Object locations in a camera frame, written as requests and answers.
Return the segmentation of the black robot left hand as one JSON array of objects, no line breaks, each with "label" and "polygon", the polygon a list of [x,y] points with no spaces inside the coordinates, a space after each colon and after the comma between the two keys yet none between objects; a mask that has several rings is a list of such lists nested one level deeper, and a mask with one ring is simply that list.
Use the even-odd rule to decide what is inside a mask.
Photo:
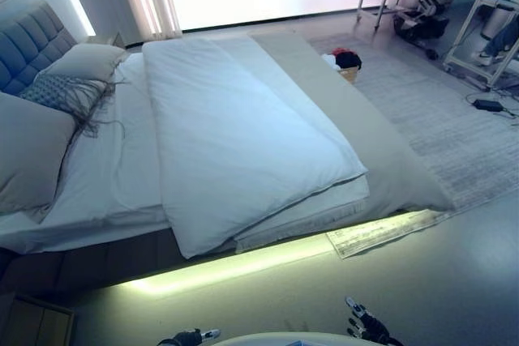
[{"label": "black robot left hand", "polygon": [[214,340],[220,335],[220,329],[201,331],[199,328],[196,328],[193,331],[181,331],[173,337],[163,339],[158,345],[198,346],[203,342]]}]

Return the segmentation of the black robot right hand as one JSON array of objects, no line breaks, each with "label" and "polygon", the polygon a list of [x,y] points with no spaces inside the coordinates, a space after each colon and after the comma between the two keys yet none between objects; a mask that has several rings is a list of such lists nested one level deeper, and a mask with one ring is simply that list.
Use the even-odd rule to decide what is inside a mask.
[{"label": "black robot right hand", "polygon": [[382,345],[403,346],[364,305],[358,304],[352,297],[346,297],[345,303],[351,311],[351,317],[348,318],[350,327],[347,328],[350,336]]}]

